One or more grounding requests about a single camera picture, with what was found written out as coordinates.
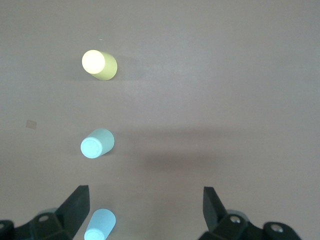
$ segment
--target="small square mark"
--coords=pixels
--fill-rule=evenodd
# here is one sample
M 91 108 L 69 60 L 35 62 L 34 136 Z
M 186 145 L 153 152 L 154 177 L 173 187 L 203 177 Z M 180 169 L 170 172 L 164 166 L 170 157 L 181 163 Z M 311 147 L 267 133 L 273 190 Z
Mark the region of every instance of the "small square mark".
M 29 128 L 29 129 L 36 129 L 36 127 L 37 127 L 37 122 L 36 122 L 36 121 L 27 120 L 25 127 L 26 127 L 26 128 Z

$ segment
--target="tabletop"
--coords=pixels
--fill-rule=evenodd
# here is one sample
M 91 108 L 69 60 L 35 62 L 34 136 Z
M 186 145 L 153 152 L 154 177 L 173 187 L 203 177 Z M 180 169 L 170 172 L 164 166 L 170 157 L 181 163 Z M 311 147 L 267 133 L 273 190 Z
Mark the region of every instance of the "tabletop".
M 320 239 L 318 0 L 0 2 L 0 219 L 88 185 L 108 239 L 196 240 L 203 189 L 261 228 Z M 88 74 L 88 50 L 114 78 Z M 113 149 L 80 144 L 106 128 Z

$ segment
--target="light blue cylinder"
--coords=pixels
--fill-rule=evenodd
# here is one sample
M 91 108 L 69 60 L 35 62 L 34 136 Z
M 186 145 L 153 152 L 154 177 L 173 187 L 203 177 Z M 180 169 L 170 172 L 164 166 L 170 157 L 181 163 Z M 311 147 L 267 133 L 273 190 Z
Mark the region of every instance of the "light blue cylinder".
M 105 128 L 98 128 L 81 143 L 81 152 L 89 159 L 95 159 L 109 152 L 115 145 L 113 134 Z
M 106 240 L 116 224 L 116 217 L 108 209 L 96 210 L 84 233 L 84 240 Z

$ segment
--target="plastic cylinder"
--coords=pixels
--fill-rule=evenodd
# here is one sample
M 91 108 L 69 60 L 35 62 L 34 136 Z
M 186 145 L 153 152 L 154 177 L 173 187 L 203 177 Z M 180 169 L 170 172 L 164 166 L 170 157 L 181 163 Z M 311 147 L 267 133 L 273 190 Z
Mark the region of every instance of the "plastic cylinder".
M 108 209 L 96 210 L 84 233 L 84 240 L 106 240 L 116 224 L 116 217 Z
M 98 128 L 89 134 L 81 143 L 84 156 L 95 159 L 109 152 L 115 145 L 113 134 L 105 128 Z
M 89 50 L 82 57 L 85 71 L 99 80 L 112 79 L 118 69 L 116 59 L 110 54 L 98 50 Z

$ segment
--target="screw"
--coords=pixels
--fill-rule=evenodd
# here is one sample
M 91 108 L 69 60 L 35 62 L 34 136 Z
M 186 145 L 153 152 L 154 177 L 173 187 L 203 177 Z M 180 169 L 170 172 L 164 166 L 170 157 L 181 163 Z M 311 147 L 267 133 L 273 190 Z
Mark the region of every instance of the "screw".
M 235 224 L 239 224 L 241 223 L 240 218 L 238 218 L 237 216 L 231 216 L 230 217 L 231 222 L 235 223 Z
M 47 215 L 41 216 L 39 217 L 39 222 L 44 222 L 47 221 L 49 219 L 49 217 Z
M 278 224 L 272 224 L 271 225 L 271 229 L 277 233 L 283 233 L 284 232 L 284 229 L 279 226 Z

